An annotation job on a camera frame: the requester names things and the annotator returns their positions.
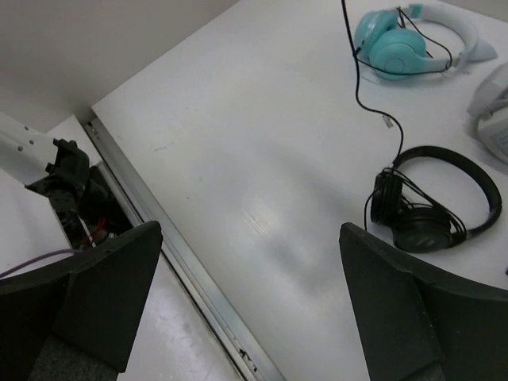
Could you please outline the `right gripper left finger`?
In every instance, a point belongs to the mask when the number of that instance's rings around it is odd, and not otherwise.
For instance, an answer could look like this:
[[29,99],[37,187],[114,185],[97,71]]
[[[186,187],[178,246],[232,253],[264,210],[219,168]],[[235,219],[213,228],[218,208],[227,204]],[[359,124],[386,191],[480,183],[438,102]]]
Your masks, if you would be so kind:
[[1,281],[3,380],[115,380],[125,372],[162,246],[149,221]]

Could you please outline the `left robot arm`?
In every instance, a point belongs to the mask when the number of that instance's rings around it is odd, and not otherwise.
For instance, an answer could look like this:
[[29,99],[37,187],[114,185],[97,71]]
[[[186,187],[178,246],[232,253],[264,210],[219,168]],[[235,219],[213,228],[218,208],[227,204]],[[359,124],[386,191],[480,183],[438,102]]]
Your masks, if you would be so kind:
[[75,140],[56,139],[2,113],[1,169],[49,200],[75,244],[103,241],[128,228],[98,165]]

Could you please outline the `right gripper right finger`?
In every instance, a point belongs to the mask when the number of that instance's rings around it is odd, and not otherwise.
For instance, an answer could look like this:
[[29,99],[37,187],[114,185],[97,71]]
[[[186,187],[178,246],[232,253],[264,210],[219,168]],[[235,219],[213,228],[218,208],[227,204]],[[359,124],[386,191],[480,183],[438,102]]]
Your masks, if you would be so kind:
[[338,239],[372,380],[505,380],[507,292],[406,254],[359,226]]

